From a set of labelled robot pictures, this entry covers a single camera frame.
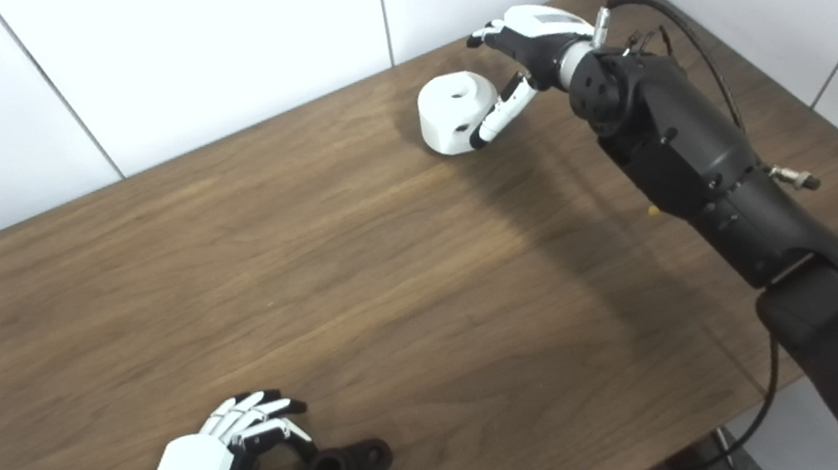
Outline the white and black right hand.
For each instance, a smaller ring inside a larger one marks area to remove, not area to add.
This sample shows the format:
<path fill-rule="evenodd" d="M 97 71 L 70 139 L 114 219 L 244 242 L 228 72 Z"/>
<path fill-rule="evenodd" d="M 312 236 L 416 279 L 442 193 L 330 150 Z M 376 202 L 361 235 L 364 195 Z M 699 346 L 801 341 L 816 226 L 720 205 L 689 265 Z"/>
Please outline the white and black right hand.
<path fill-rule="evenodd" d="M 583 17 L 543 5 L 511 7 L 466 39 L 470 49 L 486 46 L 522 66 L 502 89 L 469 136 L 471 149 L 492 142 L 535 96 L 568 89 L 580 61 L 595 49 L 595 27 Z"/>

